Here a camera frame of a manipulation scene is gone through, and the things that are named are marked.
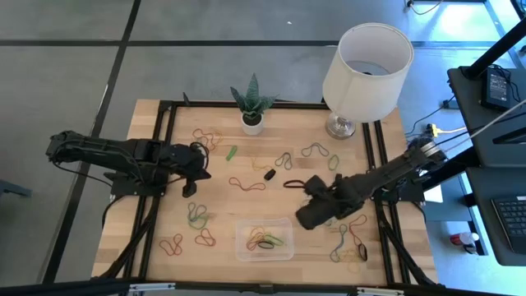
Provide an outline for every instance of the floor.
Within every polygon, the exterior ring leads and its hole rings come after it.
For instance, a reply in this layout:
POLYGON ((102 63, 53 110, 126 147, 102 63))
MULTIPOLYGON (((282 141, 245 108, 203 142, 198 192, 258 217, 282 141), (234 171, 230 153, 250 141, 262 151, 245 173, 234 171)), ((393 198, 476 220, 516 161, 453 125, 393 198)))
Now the floor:
MULTIPOLYGON (((124 139, 136 99, 182 99, 183 91, 190 99, 231 99, 228 87, 243 87, 253 72, 262 92, 279 93, 281 99, 293 101, 319 101, 335 47, 312 45, 338 40, 348 28, 363 22, 394 25, 413 41, 415 59, 399 99, 408 132, 414 121, 452 96, 447 69, 469 65, 518 21, 506 0, 444 2, 424 16, 405 10, 402 0, 135 2, 140 3, 136 21, 126 32, 134 0, 0 2, 0 179, 33 190, 31 198, 7 194, 0 199, 0 286, 41 281, 73 190, 74 177, 58 171, 45 158, 51 135, 74 130, 124 139), (125 49, 96 41, 122 38, 136 43, 125 49), (159 44, 140 40, 232 42, 213 47, 198 42, 151 46, 159 44), (244 46, 234 40, 296 43, 244 46), (299 46, 304 41, 319 43, 299 46), (97 115, 104 118, 102 126, 101 121, 94 125, 97 115)), ((418 2, 416 8, 425 11, 433 5, 418 2)), ((505 54, 498 63, 522 67, 526 58, 505 54)), ((418 129, 427 123, 441 129, 464 125, 459 112, 450 110, 423 121, 418 129)), ((451 151, 450 156, 465 147, 451 151)), ((93 175, 102 172, 90 170, 93 175)), ((108 195, 106 187, 86 182, 57 281, 90 277, 108 195)), ((523 293, 519 280, 526 276, 526 268, 499 266, 491 252, 477 257, 445 243, 448 234, 465 230, 465 223, 428 222, 427 227, 442 284, 523 293)))

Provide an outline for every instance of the green rubber band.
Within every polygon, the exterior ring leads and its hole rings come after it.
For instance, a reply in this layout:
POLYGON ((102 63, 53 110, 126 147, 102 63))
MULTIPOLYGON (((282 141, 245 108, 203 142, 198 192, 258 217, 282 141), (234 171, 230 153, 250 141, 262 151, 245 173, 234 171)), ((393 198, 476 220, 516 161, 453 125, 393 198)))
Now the green rubber band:
POLYGON ((195 221, 188 220, 188 225, 190 225, 190 227, 192 227, 195 230, 201 230, 201 229, 203 229, 206 226, 206 223, 208 223, 208 216, 205 216, 205 217, 199 216, 199 217, 197 217, 197 220, 195 220, 195 221), (203 225, 201 227, 197 227, 197 226, 194 225, 194 222, 197 221, 197 220, 204 220, 205 223, 203 223, 203 225))
POLYGON ((276 238, 274 235, 272 234, 265 234, 265 239, 269 242, 271 242, 272 244, 274 244, 275 246, 283 246, 285 243, 284 241, 282 241, 281 239, 279 238, 276 238))
POLYGON ((339 157, 337 155, 332 155, 329 158, 329 163, 327 163, 327 166, 329 167, 329 170, 335 170, 336 168, 338 168, 338 164, 339 164, 339 157), (330 163, 332 162, 332 159, 336 159, 336 165, 333 168, 330 167, 330 163))
POLYGON ((230 161, 233 158, 233 155, 235 155, 237 151, 238 151, 238 147, 235 145, 232 146, 232 148, 230 148, 230 152, 228 153, 227 161, 230 161))

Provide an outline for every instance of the potted plant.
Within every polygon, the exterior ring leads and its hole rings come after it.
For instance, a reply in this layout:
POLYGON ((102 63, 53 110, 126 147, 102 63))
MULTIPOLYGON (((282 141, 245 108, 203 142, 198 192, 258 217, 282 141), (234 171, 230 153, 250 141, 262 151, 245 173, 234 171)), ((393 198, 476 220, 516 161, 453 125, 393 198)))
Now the potted plant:
POLYGON ((252 79, 248 84, 247 95, 240 95, 238 90, 230 87, 232 96, 238 102, 241 110, 241 124, 243 131, 250 136, 255 136, 263 131, 265 118, 263 113, 270 108, 277 98, 276 96, 260 96, 259 85, 257 84, 256 74, 252 74, 252 79))

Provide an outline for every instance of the power adapter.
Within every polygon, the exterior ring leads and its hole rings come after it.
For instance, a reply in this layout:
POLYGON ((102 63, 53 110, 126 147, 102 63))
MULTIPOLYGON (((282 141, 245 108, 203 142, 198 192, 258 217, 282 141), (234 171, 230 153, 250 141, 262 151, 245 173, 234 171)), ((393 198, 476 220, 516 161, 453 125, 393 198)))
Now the power adapter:
POLYGON ((488 68, 482 78, 482 99, 485 108, 506 111, 511 108, 511 86, 502 72, 488 68))

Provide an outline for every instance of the white pot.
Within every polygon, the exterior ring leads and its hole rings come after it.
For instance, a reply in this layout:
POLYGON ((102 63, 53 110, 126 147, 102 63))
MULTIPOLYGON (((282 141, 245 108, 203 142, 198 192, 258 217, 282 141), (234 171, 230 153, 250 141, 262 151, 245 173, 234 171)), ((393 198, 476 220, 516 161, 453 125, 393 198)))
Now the white pot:
POLYGON ((261 115, 261 121, 255 125, 255 126, 250 126, 250 125, 247 125, 244 121, 243 121, 243 113, 241 113, 241 126, 243 128, 243 131, 249 135, 249 136, 256 136, 256 135, 259 135, 262 131, 263 131, 263 127, 265 126, 265 115, 261 115))

